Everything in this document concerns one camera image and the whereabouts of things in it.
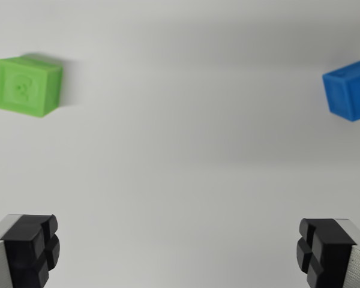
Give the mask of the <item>black silver gripper left finger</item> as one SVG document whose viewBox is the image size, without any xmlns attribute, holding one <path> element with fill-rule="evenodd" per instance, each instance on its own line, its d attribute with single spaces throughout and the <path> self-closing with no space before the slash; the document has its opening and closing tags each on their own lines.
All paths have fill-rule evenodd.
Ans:
<svg viewBox="0 0 360 288">
<path fill-rule="evenodd" d="M 55 215 L 8 214 L 0 221 L 0 287 L 44 287 L 58 262 Z"/>
</svg>

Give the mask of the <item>black silver gripper right finger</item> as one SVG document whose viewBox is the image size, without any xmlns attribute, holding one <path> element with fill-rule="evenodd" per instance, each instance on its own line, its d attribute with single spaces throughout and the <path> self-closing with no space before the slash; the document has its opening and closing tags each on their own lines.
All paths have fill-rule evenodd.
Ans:
<svg viewBox="0 0 360 288">
<path fill-rule="evenodd" d="M 360 230 L 352 221 L 303 218 L 299 233 L 296 259 L 310 287 L 360 287 Z"/>
</svg>

